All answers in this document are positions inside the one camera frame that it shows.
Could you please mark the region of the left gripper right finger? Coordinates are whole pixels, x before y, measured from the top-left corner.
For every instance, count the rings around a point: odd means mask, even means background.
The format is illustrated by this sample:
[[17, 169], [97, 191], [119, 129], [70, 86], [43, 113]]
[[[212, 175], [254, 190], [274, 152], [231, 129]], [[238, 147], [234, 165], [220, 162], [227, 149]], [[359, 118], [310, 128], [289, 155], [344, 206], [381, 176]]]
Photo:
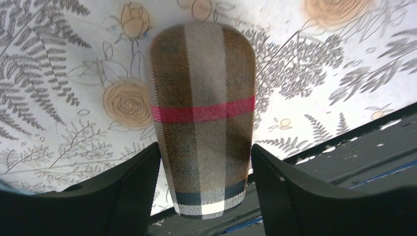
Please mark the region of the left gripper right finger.
[[417, 188], [378, 194], [322, 181], [279, 160], [259, 145], [251, 150], [254, 180], [268, 236], [414, 236]]

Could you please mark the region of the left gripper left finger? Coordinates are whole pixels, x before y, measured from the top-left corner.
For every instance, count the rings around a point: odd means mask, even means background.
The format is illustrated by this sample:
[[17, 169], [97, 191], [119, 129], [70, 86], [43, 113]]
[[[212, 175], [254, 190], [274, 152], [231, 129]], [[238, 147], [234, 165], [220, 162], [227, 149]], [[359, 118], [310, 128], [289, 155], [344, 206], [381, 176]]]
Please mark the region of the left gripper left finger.
[[157, 143], [61, 192], [1, 191], [3, 236], [145, 236], [160, 167]]

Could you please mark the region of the plaid glasses case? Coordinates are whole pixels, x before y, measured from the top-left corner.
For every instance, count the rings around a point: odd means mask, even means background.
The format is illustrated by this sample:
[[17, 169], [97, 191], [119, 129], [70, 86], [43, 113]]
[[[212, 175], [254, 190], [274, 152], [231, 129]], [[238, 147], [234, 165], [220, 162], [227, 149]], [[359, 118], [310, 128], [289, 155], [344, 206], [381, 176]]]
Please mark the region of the plaid glasses case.
[[256, 93], [251, 44], [229, 25], [179, 24], [154, 38], [144, 69], [175, 211], [222, 216], [246, 191]]

